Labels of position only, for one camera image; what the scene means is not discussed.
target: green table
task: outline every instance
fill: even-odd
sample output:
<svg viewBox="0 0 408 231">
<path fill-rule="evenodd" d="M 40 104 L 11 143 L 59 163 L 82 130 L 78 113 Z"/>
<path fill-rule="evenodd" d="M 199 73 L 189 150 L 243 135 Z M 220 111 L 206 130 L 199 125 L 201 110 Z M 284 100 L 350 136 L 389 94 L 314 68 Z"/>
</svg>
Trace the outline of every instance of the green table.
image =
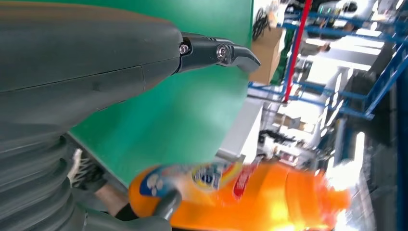
<svg viewBox="0 0 408 231">
<path fill-rule="evenodd" d="M 253 0 L 61 0 L 122 8 L 182 31 L 250 46 Z M 211 161 L 246 97 L 248 75 L 210 67 L 174 75 L 153 90 L 97 112 L 71 130 L 125 184 L 163 163 Z"/>
</svg>

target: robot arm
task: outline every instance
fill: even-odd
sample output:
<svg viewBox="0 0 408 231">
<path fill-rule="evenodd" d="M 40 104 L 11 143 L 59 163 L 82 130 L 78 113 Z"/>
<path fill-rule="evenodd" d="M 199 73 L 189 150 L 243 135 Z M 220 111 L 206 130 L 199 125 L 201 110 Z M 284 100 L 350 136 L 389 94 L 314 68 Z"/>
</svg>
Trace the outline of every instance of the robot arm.
<svg viewBox="0 0 408 231">
<path fill-rule="evenodd" d="M 226 39 L 103 7 L 0 2 L 1 230 L 169 231 L 179 194 L 156 217 L 122 222 L 73 202 L 61 135 L 92 113 L 187 70 L 260 65 Z"/>
<path fill-rule="evenodd" d="M 174 73 L 260 65 L 226 39 L 183 36 L 169 22 L 123 10 L 1 2 L 0 14 L 0 121 L 7 123 L 65 131 Z"/>
</svg>

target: screw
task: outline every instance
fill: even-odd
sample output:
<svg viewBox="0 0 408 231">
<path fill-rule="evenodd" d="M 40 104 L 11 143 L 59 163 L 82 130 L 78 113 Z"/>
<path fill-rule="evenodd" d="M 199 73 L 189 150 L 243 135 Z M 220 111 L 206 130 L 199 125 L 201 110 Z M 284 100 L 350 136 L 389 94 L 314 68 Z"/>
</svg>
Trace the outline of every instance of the screw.
<svg viewBox="0 0 408 231">
<path fill-rule="evenodd" d="M 217 47 L 217 58 L 218 59 L 223 59 L 225 57 L 226 50 L 224 45 L 219 45 Z"/>
<path fill-rule="evenodd" d="M 189 52 L 190 48 L 186 44 L 181 44 L 178 50 L 180 51 L 180 54 L 186 54 Z"/>
</svg>

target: shoe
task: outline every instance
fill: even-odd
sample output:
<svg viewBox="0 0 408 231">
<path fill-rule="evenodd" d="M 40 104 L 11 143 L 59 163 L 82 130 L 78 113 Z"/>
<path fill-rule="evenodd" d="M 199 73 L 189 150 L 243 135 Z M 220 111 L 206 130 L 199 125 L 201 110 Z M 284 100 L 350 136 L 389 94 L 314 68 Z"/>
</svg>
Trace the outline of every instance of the shoe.
<svg viewBox="0 0 408 231">
<path fill-rule="evenodd" d="M 104 170 L 94 163 L 88 153 L 78 148 L 72 159 L 74 164 L 68 173 L 72 188 L 94 193 L 106 184 Z"/>
<path fill-rule="evenodd" d="M 296 73 L 304 73 L 304 72 L 306 72 L 307 69 L 304 68 L 304 67 L 295 67 L 293 70 Z"/>
</svg>

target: orange bottle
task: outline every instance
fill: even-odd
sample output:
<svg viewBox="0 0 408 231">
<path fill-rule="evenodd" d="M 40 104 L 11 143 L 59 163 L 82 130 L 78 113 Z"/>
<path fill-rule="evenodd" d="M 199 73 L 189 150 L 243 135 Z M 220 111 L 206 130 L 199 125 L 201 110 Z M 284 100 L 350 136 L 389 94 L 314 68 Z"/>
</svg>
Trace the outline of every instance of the orange bottle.
<svg viewBox="0 0 408 231">
<path fill-rule="evenodd" d="M 217 231 L 331 229 L 351 204 L 317 176 L 281 163 L 159 166 L 137 176 L 129 188 L 134 212 L 150 216 L 160 197 L 178 189 L 183 202 L 173 227 Z"/>
</svg>

